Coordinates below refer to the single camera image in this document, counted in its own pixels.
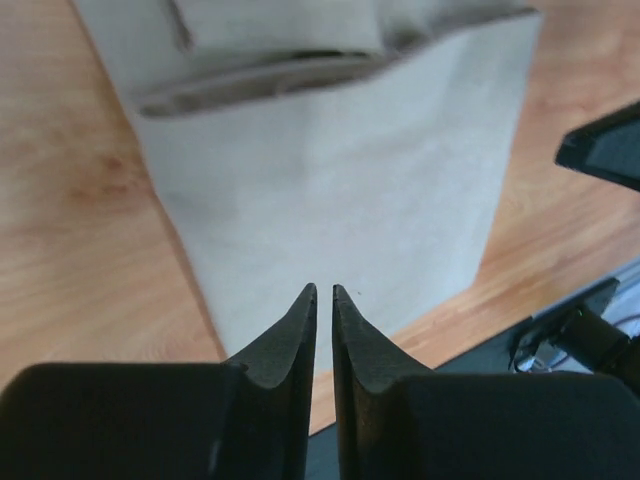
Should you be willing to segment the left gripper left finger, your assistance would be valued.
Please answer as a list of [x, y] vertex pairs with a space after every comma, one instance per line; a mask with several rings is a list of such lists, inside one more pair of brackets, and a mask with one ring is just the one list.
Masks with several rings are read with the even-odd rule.
[[1, 394], [5, 479], [301, 479], [317, 327], [307, 285], [221, 363], [41, 363]]

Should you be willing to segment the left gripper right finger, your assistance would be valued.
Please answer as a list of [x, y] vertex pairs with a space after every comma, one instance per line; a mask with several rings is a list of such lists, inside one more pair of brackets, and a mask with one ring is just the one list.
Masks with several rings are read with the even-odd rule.
[[639, 388], [592, 372], [448, 374], [333, 289], [344, 479], [635, 479]]

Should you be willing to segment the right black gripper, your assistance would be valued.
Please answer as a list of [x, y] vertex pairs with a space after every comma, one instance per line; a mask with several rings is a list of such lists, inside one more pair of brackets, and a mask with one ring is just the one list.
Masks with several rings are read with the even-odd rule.
[[555, 164], [639, 189], [639, 103], [635, 102], [567, 133]]

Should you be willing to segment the beige t shirt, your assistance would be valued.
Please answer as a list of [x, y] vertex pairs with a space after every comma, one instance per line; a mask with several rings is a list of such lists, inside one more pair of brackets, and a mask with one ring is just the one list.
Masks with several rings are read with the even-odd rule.
[[523, 1], [78, 1], [224, 350], [317, 287], [393, 335], [475, 281], [541, 13]]

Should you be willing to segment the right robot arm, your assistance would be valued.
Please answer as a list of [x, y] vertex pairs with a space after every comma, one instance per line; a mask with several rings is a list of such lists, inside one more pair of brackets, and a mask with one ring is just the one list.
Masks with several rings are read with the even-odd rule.
[[[556, 154], [561, 167], [639, 190], [639, 104], [637, 102], [565, 135]], [[639, 338], [631, 338], [588, 307], [571, 311], [556, 345], [592, 372], [639, 388]]]

